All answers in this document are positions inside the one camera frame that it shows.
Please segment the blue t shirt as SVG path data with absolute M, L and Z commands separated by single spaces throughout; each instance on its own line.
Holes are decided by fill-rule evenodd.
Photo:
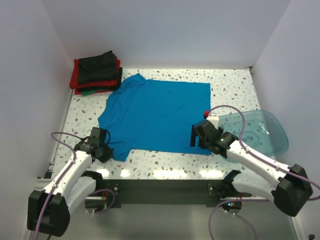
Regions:
M 191 147 L 192 126 L 211 108 L 209 83 L 145 79 L 139 73 L 126 78 L 106 100 L 99 127 L 113 159 L 126 161 L 133 149 L 209 155 Z

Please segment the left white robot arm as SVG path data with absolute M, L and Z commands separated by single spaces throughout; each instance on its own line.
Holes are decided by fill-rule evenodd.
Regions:
M 93 210 L 92 215 L 104 213 L 116 201 L 116 193 L 104 184 L 103 176 L 88 168 L 95 161 L 105 163 L 113 156 L 109 147 L 111 134 L 108 130 L 93 127 L 90 135 L 80 137 L 75 146 L 56 137 L 51 137 L 59 144 L 71 150 L 72 155 L 62 170 L 41 190 L 33 190 L 28 197 L 27 229 L 34 233 L 61 237 L 67 230 L 73 211 L 90 195 L 102 194 L 105 204 Z

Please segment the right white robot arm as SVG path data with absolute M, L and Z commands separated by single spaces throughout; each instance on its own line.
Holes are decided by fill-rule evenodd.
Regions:
M 199 147 L 235 160 L 254 172 L 253 175 L 240 170 L 228 173 L 222 181 L 222 198 L 230 193 L 251 194 L 273 202 L 281 212 L 295 217 L 313 194 L 303 167 L 288 166 L 265 156 L 212 120 L 204 119 L 192 126 L 190 146 L 195 146 L 196 138 Z

